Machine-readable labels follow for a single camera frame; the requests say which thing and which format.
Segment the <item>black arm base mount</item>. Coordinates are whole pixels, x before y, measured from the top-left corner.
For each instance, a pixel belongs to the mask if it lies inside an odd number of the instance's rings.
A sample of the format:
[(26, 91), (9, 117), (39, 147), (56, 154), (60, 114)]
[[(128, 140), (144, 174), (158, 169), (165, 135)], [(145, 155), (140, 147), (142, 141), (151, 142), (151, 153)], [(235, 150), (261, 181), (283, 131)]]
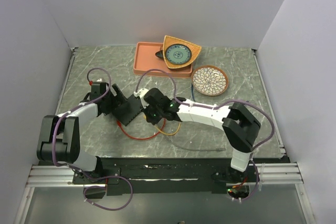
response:
[(133, 192), (225, 194), (228, 184), (259, 180), (253, 164), (244, 172), (230, 167), (228, 158), (102, 158), (102, 168), (90, 178), (79, 172), (71, 178), (74, 185), (105, 186), (107, 195)]

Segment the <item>black network switch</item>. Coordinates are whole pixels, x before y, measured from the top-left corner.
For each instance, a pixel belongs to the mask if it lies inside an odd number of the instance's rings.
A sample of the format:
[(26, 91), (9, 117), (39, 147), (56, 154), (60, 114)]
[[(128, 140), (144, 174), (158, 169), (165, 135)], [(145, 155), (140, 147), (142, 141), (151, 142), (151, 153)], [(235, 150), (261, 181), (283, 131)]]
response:
[(141, 100), (132, 94), (125, 102), (112, 110), (112, 115), (121, 124), (127, 126), (142, 112), (142, 109)]

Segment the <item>teal patterned round dish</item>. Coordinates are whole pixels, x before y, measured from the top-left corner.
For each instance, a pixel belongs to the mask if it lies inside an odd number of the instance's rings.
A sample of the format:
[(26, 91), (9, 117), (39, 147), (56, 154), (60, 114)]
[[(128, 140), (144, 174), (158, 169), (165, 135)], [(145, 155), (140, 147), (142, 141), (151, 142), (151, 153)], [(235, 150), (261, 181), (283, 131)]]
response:
[(191, 60), (192, 52), (188, 46), (173, 44), (165, 50), (167, 61), (174, 65), (183, 65)]

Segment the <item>black small bowl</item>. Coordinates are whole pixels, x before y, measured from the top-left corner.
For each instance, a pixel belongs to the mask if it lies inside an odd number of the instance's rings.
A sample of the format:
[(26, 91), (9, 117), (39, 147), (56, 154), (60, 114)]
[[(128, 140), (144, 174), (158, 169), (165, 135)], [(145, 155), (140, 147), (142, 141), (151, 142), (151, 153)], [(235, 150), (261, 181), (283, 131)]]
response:
[(160, 59), (164, 59), (164, 56), (163, 56), (163, 50), (157, 51), (157, 52), (155, 53), (155, 55), (156, 55), (158, 58), (160, 58)]

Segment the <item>salmon pink tray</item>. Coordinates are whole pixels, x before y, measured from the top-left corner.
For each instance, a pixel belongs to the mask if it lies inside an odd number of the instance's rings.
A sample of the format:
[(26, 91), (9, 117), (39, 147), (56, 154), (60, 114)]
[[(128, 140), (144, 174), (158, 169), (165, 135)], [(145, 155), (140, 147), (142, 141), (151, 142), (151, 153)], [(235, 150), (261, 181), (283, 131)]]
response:
[(189, 65), (181, 69), (169, 69), (164, 60), (155, 54), (162, 49), (163, 44), (158, 42), (138, 42), (135, 50), (133, 73), (142, 75), (149, 69), (160, 69), (174, 78), (189, 78), (193, 67)]

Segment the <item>orange woven triangular plate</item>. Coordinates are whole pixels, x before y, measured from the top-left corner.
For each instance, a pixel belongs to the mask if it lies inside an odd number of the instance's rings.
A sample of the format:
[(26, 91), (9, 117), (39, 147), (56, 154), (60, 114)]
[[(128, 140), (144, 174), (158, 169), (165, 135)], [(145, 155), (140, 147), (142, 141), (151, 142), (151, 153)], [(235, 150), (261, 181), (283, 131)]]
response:
[[(167, 47), (169, 47), (170, 45), (173, 45), (173, 44), (183, 44), (183, 45), (189, 47), (189, 49), (192, 52), (192, 57), (191, 57), (191, 60), (188, 63), (185, 63), (183, 65), (174, 65), (174, 64), (171, 64), (167, 61), (167, 59), (165, 57), (165, 50), (167, 49)], [(199, 46), (199, 45), (196, 45), (192, 42), (183, 40), (183, 39), (179, 39), (179, 38), (176, 38), (176, 37), (165, 35), (162, 50), (163, 50), (164, 61), (167, 65), (167, 67), (169, 69), (180, 69), (180, 68), (184, 68), (184, 67), (187, 67), (187, 66), (191, 65), (196, 60), (198, 55), (200, 54), (200, 52), (202, 50), (202, 47)]]

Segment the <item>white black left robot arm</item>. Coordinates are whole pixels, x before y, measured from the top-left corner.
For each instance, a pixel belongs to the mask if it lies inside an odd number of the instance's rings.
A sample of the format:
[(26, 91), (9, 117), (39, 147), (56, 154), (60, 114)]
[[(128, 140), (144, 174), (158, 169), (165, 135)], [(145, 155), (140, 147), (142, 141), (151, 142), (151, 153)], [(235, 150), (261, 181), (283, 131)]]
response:
[(47, 115), (41, 123), (37, 158), (55, 166), (70, 166), (84, 171), (92, 183), (103, 179), (101, 159), (84, 151), (80, 145), (80, 129), (101, 114), (113, 115), (128, 125), (141, 102), (133, 95), (126, 98), (116, 84), (91, 82), (91, 91), (79, 105), (63, 114)]

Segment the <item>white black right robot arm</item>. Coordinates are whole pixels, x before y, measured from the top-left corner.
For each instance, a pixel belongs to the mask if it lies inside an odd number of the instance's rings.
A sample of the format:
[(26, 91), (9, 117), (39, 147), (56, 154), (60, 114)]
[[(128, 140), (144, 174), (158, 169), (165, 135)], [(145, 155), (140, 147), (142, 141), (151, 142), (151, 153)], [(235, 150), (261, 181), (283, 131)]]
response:
[(224, 131), (233, 148), (230, 177), (239, 182), (248, 175), (247, 166), (261, 124), (243, 104), (234, 102), (231, 106), (217, 109), (215, 105), (195, 103), (185, 98), (180, 98), (182, 102), (179, 103), (157, 88), (142, 88), (134, 96), (141, 101), (146, 121), (153, 125), (166, 119), (200, 123)]

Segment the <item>white floral round plate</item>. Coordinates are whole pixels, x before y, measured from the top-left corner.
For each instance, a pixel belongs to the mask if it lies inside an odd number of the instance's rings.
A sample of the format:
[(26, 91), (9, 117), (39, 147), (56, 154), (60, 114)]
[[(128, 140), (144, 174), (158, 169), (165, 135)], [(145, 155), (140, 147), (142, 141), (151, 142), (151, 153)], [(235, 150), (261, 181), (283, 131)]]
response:
[(218, 96), (226, 91), (229, 79), (226, 73), (211, 65), (198, 67), (191, 76), (193, 87), (206, 96)]

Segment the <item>aluminium frame rail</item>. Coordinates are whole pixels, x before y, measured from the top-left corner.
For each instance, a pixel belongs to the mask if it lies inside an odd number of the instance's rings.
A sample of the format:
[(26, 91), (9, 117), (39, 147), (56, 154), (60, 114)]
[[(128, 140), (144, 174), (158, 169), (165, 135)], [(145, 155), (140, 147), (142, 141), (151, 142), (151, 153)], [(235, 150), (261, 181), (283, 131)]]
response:
[[(261, 185), (303, 184), (303, 178), (296, 163), (256, 164)], [(33, 166), (28, 175), (27, 187), (81, 187), (94, 183), (86, 178), (76, 182), (79, 176), (69, 167)]]

